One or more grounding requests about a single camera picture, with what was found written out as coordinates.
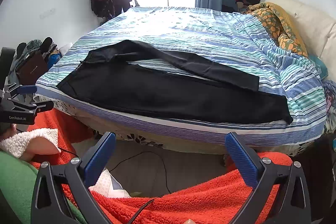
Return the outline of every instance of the teal striped pattern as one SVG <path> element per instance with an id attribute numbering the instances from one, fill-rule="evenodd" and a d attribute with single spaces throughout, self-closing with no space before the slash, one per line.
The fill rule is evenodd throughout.
<path id="1" fill-rule="evenodd" d="M 74 100 L 56 85 L 85 59 L 90 50 L 140 40 L 161 50 L 195 52 L 214 62 L 260 77 L 259 90 L 285 95 L 294 121 L 230 124 L 156 119 L 101 109 Z M 162 60 L 133 62 L 144 67 L 189 75 Z M 326 119 L 320 77 L 308 59 L 277 47 L 251 15 L 202 8 L 131 8 L 81 37 L 65 56 L 37 81 L 38 93 L 62 100 L 93 115 L 139 130 L 188 140 L 224 143 L 236 131 L 249 145 L 300 144 L 318 138 Z"/>

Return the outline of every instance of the metal screw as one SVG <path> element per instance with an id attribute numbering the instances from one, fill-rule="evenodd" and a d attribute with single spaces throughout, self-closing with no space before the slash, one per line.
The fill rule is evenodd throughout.
<path id="1" fill-rule="evenodd" d="M 272 161 L 271 161 L 270 158 L 263 158 L 263 159 L 262 159 L 262 162 L 263 162 L 264 164 L 270 164 Z"/>
<path id="2" fill-rule="evenodd" d="M 43 163 L 41 163 L 41 168 L 46 168 L 48 166 L 48 163 L 46 161 L 44 161 Z"/>
<path id="3" fill-rule="evenodd" d="M 77 164 L 77 163 L 79 163 L 79 161 L 80 161 L 80 159 L 79 158 L 73 158 L 72 160 L 71 160 L 71 164 Z"/>
<path id="4" fill-rule="evenodd" d="M 294 166 L 300 168 L 301 167 L 301 163 L 299 163 L 298 161 L 295 161 L 294 162 Z"/>

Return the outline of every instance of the headboard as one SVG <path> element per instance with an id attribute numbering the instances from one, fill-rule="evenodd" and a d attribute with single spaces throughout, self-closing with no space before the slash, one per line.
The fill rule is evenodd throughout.
<path id="1" fill-rule="evenodd" d="M 296 0 L 265 0 L 281 6 L 292 18 L 309 53 L 328 68 L 328 79 L 336 82 L 336 19 Z"/>

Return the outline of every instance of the blue gripper pad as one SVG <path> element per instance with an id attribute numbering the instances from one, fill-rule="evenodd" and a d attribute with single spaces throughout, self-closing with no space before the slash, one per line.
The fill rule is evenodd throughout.
<path id="1" fill-rule="evenodd" d="M 106 132 L 98 143 L 85 153 L 82 163 L 79 165 L 79 173 L 87 188 L 97 183 L 101 172 L 113 154 L 115 146 L 116 136 L 114 133 Z"/>
<path id="2" fill-rule="evenodd" d="M 21 85 L 19 86 L 18 94 L 32 94 L 37 92 L 37 86 L 35 85 Z"/>
<path id="3" fill-rule="evenodd" d="M 236 133 L 226 135 L 225 146 L 245 184 L 255 189 L 260 179 L 260 172 L 263 171 L 263 166 L 260 163 L 258 154 L 247 147 Z M 254 159 L 252 159 L 248 153 L 254 153 L 254 155 L 252 155 Z"/>

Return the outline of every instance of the white sherpa fabric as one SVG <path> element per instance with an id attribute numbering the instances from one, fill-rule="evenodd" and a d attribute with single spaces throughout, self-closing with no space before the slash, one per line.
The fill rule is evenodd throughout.
<path id="1" fill-rule="evenodd" d="M 117 188 L 114 189 L 112 179 L 116 182 Z M 94 186 L 89 187 L 91 191 L 95 191 L 107 198 L 130 198 L 126 190 L 122 189 L 119 182 L 112 177 L 110 172 L 105 169 Z"/>
<path id="2" fill-rule="evenodd" d="M 37 137 L 46 138 L 48 141 L 53 143 L 60 152 L 58 148 L 58 129 L 50 128 L 40 128 L 30 132 L 15 134 L 13 137 L 1 141 L 0 148 L 12 154 L 14 157 L 20 158 L 26 151 L 30 141 Z"/>

